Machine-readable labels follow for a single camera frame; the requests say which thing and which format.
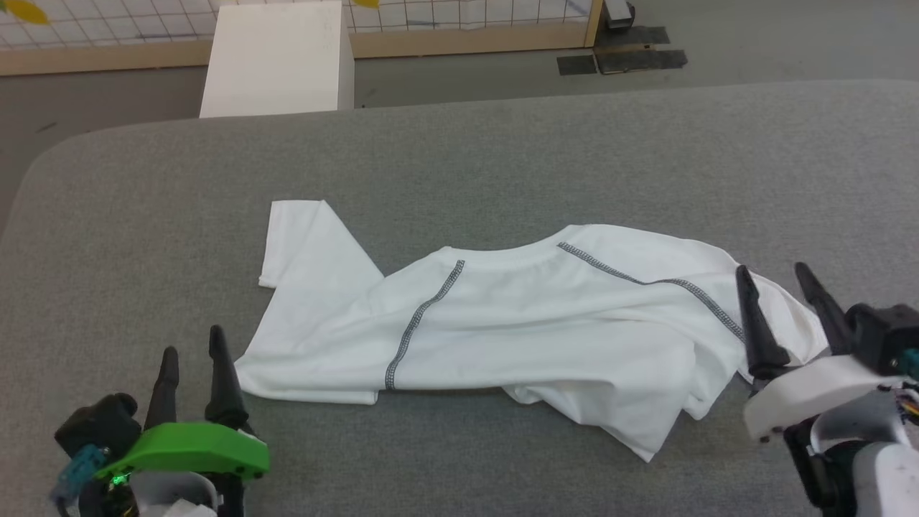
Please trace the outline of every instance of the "gray floor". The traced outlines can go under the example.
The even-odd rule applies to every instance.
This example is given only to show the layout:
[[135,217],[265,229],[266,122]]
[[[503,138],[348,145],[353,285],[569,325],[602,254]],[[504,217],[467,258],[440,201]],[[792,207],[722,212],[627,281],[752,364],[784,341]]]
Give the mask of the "gray floor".
[[[384,59],[357,63],[359,106],[812,79],[919,81],[915,0],[630,0],[641,25],[663,25],[682,70],[558,75],[584,51]],[[0,78],[0,229],[28,164],[69,136],[194,118],[204,68]],[[616,122],[627,125],[628,121]]]

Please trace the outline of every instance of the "gray fabric surface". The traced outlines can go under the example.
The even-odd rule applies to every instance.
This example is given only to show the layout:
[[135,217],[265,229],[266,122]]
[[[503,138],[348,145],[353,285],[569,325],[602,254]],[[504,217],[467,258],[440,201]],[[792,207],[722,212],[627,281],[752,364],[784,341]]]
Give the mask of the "gray fabric surface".
[[[179,121],[43,155],[0,243],[3,514],[52,515],[52,434],[179,349],[201,419],[208,327],[241,354],[269,203],[326,199],[385,273],[445,245],[500,248],[609,223],[723,247],[797,293],[919,304],[919,85],[796,83]],[[374,407],[248,398],[273,469],[255,516],[813,515],[779,443],[750,442],[734,381],[646,465],[600,429],[502,393]]]

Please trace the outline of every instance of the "crumpled white t-shirt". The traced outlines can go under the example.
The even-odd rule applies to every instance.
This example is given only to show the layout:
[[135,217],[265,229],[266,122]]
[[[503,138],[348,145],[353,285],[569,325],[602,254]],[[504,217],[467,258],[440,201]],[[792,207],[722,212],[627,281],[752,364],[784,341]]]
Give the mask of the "crumpled white t-shirt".
[[[248,393],[311,402],[501,386],[650,461],[681,409],[701,419],[746,375],[737,265],[698,241],[588,224],[514,249],[444,247],[384,278],[324,201],[276,201],[259,279],[275,293],[236,371]],[[817,317],[754,281],[777,342],[813,359]]]

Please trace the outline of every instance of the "yellow leaf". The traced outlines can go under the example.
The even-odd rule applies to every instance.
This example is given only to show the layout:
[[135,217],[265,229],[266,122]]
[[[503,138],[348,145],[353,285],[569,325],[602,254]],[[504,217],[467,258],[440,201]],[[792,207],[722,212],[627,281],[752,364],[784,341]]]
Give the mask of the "yellow leaf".
[[48,25],[48,17],[45,12],[24,0],[6,0],[6,9],[28,23]]

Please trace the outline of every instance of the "gray seam stitching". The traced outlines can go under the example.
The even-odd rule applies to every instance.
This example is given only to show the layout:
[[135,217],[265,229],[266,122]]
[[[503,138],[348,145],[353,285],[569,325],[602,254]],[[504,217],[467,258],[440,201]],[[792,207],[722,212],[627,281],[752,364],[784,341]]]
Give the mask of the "gray seam stitching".
[[412,320],[408,322],[408,327],[405,328],[403,332],[403,338],[399,342],[399,349],[396,351],[395,357],[390,361],[389,367],[386,368],[386,389],[395,389],[395,376],[396,368],[399,367],[399,362],[405,357],[405,353],[408,351],[408,345],[412,341],[412,335],[418,325],[421,323],[422,316],[425,315],[425,311],[428,307],[433,305],[435,302],[439,302],[447,295],[447,292],[453,287],[453,284],[456,282],[457,278],[460,277],[462,273],[462,267],[466,264],[465,260],[457,260],[457,265],[453,268],[453,271],[450,272],[450,275],[447,277],[447,280],[444,281],[444,285],[440,287],[440,291],[434,295],[433,298],[420,304],[412,315]]
[[682,287],[683,289],[686,289],[687,291],[692,293],[694,296],[696,296],[696,298],[700,302],[702,302],[702,304],[705,305],[708,308],[708,310],[711,311],[711,313],[715,315],[715,317],[717,317],[719,321],[728,330],[730,330],[731,333],[733,333],[734,336],[737,336],[737,339],[739,339],[741,343],[744,343],[744,344],[746,343],[746,336],[743,334],[743,329],[741,328],[741,326],[737,325],[737,323],[734,322],[734,320],[732,320],[730,316],[728,316],[728,313],[726,313],[724,309],[722,309],[720,305],[718,305],[717,302],[711,299],[711,296],[709,296],[705,291],[702,291],[702,289],[699,288],[695,283],[691,281],[686,281],[683,279],[678,279],[678,278],[668,278],[668,279],[662,279],[662,280],[656,280],[656,281],[640,281],[635,277],[632,277],[632,276],[627,275],[626,273],[623,273],[622,271],[614,270],[613,268],[610,268],[608,265],[604,264],[603,262],[600,262],[596,258],[591,257],[590,254],[588,254],[587,252],[581,249],[578,249],[566,242],[560,242],[558,246],[561,249],[567,251],[568,253],[574,255],[575,257],[597,268],[598,270],[601,270],[604,273],[613,275],[614,277],[621,278],[622,280],[628,280],[630,282],[637,283],[639,285],[652,285],[655,283],[672,283],[673,285],[678,285]]

